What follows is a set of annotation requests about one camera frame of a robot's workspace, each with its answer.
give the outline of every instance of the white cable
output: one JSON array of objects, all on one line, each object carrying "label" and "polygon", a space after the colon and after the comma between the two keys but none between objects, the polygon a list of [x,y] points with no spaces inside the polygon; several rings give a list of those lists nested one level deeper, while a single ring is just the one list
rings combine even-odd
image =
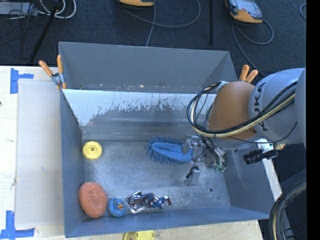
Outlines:
[{"label": "white cable", "polygon": [[[47,13],[45,13],[45,12],[39,11],[39,13],[41,13],[41,14],[46,14],[46,15],[50,15],[50,14],[51,14],[51,11],[48,10],[48,8],[45,6],[45,4],[43,3],[42,0],[39,0],[39,1],[40,1],[41,6],[43,7],[43,9],[47,12]],[[61,14],[61,13],[65,10],[65,8],[66,8],[66,2],[65,2],[65,0],[62,0],[62,1],[63,1],[63,8],[62,8],[60,11],[56,12],[56,13],[54,14],[54,17],[56,17],[56,18],[58,18],[58,19],[70,19],[71,17],[73,17],[73,16],[76,14],[76,11],[77,11],[77,3],[76,3],[76,0],[72,0],[74,9],[73,9],[73,12],[72,12],[70,15],[68,15],[68,16],[60,16],[60,15],[59,15],[59,14]]]}]

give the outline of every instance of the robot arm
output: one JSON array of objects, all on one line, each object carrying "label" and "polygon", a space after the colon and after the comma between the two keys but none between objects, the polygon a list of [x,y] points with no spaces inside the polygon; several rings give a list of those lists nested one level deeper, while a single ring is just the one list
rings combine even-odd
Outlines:
[{"label": "robot arm", "polygon": [[[255,142],[261,144],[258,150],[263,153],[276,153],[288,144],[304,143],[306,147],[306,69],[273,73],[255,86],[250,83],[252,77],[244,80],[250,76],[245,78],[248,71],[244,66],[239,81],[224,82],[219,88],[219,83],[209,84],[192,99],[187,116],[194,130],[224,150]],[[216,91],[216,97],[205,122],[198,124],[197,103],[211,90]],[[251,161],[272,158],[271,153],[257,153]]]}]

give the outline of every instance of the orange handle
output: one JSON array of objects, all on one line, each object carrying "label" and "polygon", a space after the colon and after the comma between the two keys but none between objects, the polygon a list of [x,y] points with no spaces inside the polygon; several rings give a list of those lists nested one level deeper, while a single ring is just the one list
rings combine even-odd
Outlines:
[{"label": "orange handle", "polygon": [[258,73],[259,73],[258,70],[256,69],[252,70],[244,81],[250,84],[253,81],[253,79],[255,79],[255,77],[258,75]]},{"label": "orange handle", "polygon": [[246,77],[248,75],[248,72],[249,72],[249,66],[248,65],[243,65],[239,80],[240,81],[245,81],[245,79],[246,79]]},{"label": "orange handle", "polygon": [[44,69],[49,77],[53,76],[54,73],[43,60],[39,60],[39,65]]},{"label": "orange handle", "polygon": [[56,57],[56,63],[58,65],[59,73],[62,74],[64,72],[64,67],[62,66],[62,60],[60,55]]}]

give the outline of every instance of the yellow object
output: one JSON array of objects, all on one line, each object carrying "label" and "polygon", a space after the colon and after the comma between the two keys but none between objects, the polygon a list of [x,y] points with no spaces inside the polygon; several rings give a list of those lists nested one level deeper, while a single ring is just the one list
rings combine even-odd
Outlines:
[{"label": "yellow object", "polygon": [[261,23],[262,19],[254,19],[245,9],[236,10],[237,15],[230,12],[231,16],[241,22],[247,23]]},{"label": "yellow object", "polygon": [[131,5],[131,6],[146,6],[150,7],[154,4],[154,2],[142,2],[141,0],[119,0],[119,2]]},{"label": "yellow object", "polygon": [[88,141],[82,148],[83,155],[86,159],[96,160],[102,154],[102,147],[96,141]]},{"label": "yellow object", "polygon": [[124,234],[123,240],[154,240],[153,230],[128,232]]}]

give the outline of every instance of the wooden table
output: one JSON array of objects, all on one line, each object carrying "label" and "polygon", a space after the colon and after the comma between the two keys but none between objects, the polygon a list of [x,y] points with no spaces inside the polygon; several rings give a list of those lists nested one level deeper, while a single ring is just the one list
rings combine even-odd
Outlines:
[{"label": "wooden table", "polygon": [[[29,81],[47,81],[52,84],[52,89],[57,91],[50,77],[41,67],[24,66],[0,66],[0,230],[6,227],[6,211],[15,211],[16,208],[16,182],[20,180],[16,174],[17,169],[17,134],[18,134],[18,93],[10,94],[11,68],[19,71],[19,74],[33,74],[33,79],[19,79]],[[57,68],[52,68],[53,72],[58,72]],[[50,191],[47,185],[42,192]],[[24,239],[37,240],[62,240],[64,236],[63,224],[40,224],[33,225],[35,228],[33,237]],[[221,224],[199,225],[190,227],[180,227],[172,229],[154,230],[155,240],[262,240],[261,230],[258,221],[226,222]],[[93,237],[76,237],[79,240],[122,240],[124,234],[107,234]]]}]

